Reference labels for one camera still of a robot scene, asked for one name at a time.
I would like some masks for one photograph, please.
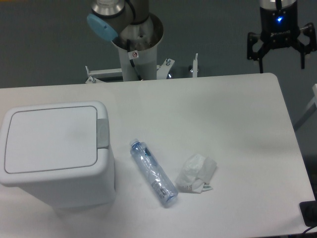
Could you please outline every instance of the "crumpled paper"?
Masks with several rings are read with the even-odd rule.
[[[212,190],[209,182],[216,167],[217,163],[211,158],[193,155],[183,165],[175,183],[182,192],[202,193]]]

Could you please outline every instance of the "white trash can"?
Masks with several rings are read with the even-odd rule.
[[[114,201],[106,107],[91,101],[9,110],[0,131],[0,183],[56,208]]]

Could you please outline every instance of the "cable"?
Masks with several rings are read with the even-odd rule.
[[[127,52],[129,53],[130,52],[130,44],[131,44],[131,41],[128,39],[127,40]],[[133,67],[135,73],[137,74],[138,76],[138,79],[140,81],[143,81],[143,78],[140,76],[140,73],[138,72],[137,68],[135,67],[135,64],[133,62],[133,59],[130,59],[130,63],[131,63],[131,66]]]
[[[312,227],[309,227],[307,230],[305,230],[305,231],[302,233],[301,238],[305,238],[306,232],[310,231],[311,229],[314,229],[315,227],[317,227],[317,225],[312,226]]]

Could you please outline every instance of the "plastic water bottle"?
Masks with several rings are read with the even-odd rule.
[[[130,153],[164,206],[176,199],[178,191],[144,142],[130,142]]]

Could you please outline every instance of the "blue light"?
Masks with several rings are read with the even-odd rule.
[[[281,20],[283,20],[283,17],[282,17],[282,16],[279,16],[276,20],[277,20],[278,22],[281,22]]]

